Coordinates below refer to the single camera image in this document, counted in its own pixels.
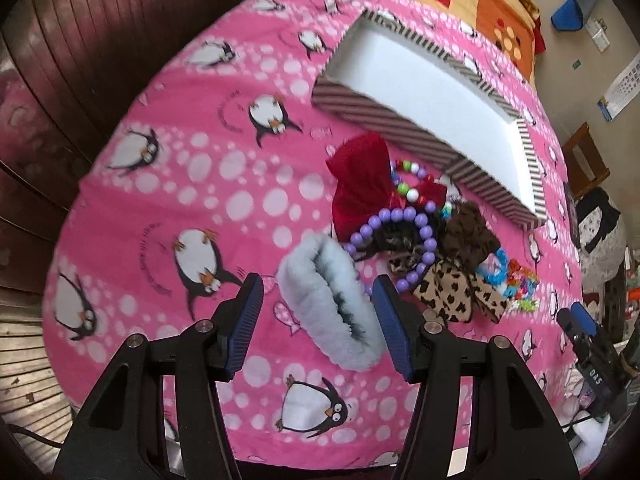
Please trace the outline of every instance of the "wooden chair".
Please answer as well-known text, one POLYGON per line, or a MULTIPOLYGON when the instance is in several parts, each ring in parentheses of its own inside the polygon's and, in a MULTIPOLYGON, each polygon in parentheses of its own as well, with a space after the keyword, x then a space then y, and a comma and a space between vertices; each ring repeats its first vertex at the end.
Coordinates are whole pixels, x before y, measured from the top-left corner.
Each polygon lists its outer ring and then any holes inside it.
POLYGON ((580 126, 578 131, 564 144, 562 154, 564 155, 567 175, 569 176, 569 186, 576 200, 580 200, 593 188, 599 186, 611 174, 609 168, 604 164, 593 138, 591 138, 587 123, 580 126), (587 175, 578 162, 575 153, 576 149, 580 150, 584 155, 593 177, 587 175))

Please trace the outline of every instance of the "black cable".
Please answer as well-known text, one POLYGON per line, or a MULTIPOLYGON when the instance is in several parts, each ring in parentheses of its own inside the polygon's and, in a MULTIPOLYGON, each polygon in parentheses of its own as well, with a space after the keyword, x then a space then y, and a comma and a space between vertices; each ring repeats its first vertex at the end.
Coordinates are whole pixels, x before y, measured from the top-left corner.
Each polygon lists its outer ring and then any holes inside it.
POLYGON ((581 422, 584 422, 585 420, 589 420, 590 418, 593 418, 593 415, 585 416, 585 417, 581 418, 580 420, 574 420, 573 422, 569 422, 568 424, 565 424, 564 426, 560 426, 560 428, 562 428, 564 430, 564 428, 570 428, 571 426, 574 426, 575 424, 580 424, 581 422))
POLYGON ((47 446, 57 447, 58 449, 62 448, 62 444, 60 444, 59 442, 54 442, 53 440, 49 440, 48 438, 40 436, 37 433, 33 433, 33 431, 26 430, 21 426, 16 426, 15 424, 7 424, 6 426, 7 426, 7 429, 12 433, 20 433, 26 436, 30 436, 34 440, 37 440, 38 442, 46 444, 47 446))

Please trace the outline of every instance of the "leopard print bow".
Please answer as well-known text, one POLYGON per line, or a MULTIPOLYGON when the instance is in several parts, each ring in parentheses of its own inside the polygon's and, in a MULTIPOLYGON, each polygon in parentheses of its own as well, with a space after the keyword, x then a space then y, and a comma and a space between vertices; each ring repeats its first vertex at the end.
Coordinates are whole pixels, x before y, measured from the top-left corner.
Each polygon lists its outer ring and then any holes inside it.
POLYGON ((473 306, 498 323, 508 300, 475 272, 464 272, 449 260, 433 264, 414 290, 414 296, 443 321, 471 321, 473 306))

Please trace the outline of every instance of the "beaded bracelet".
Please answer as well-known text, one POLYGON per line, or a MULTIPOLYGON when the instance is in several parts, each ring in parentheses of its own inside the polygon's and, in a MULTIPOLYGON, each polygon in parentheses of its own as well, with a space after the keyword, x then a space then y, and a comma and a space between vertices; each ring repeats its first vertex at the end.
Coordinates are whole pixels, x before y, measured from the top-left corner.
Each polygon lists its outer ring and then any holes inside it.
POLYGON ((420 182, 423 180, 433 182, 433 175, 428 174, 427 170, 421 168, 417 162, 401 160, 399 158, 391 161, 391 181, 394 183, 394 186, 396 186, 398 194, 406 198, 407 202, 415 204, 416 207, 424 209, 427 213, 436 211, 436 203, 433 200, 428 200, 427 197, 420 195, 420 192, 415 187, 409 187, 409 185, 398 176, 398 173, 401 171, 414 174, 420 182))
MULTIPOLYGON (((359 250, 366 248, 373 241, 373 231, 380 229, 382 224, 403 221, 412 222, 419 230, 420 239, 423 240, 424 253, 422 254, 422 261, 410 269, 404 278, 396 282, 396 290, 398 292, 405 292, 409 290, 411 285, 418 283, 420 277, 436 260, 434 253, 438 243, 433 238, 433 229, 428 225, 429 219, 425 213, 417 213, 415 208, 411 206, 404 209, 397 207, 393 211, 386 207, 382 208, 377 215, 370 217, 369 221, 363 224, 359 231, 351 235, 350 243, 343 245, 344 250, 355 259, 359 250)), ((371 295, 371 286, 367 285, 365 291, 371 295)))

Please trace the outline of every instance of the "metal screw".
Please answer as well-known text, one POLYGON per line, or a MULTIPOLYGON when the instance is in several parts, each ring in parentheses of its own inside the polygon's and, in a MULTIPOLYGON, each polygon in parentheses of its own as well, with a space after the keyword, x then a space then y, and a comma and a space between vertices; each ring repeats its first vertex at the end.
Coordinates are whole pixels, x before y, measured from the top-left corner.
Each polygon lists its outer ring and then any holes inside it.
POLYGON ((424 324, 424 329, 430 334, 439 334, 442 332, 442 325, 437 321, 428 321, 424 324))
POLYGON ((507 338, 505 338, 505 336, 497 335, 496 337, 494 337, 494 344, 498 348, 509 348, 509 345, 511 343, 509 342, 509 340, 507 338))
POLYGON ((144 338, 142 337, 142 334, 132 334, 127 337, 127 346, 129 348, 138 348, 140 345, 142 345, 143 341, 144 338))
POLYGON ((201 319, 196 323, 196 330, 203 334, 209 332, 213 328, 213 323, 210 319, 201 319))

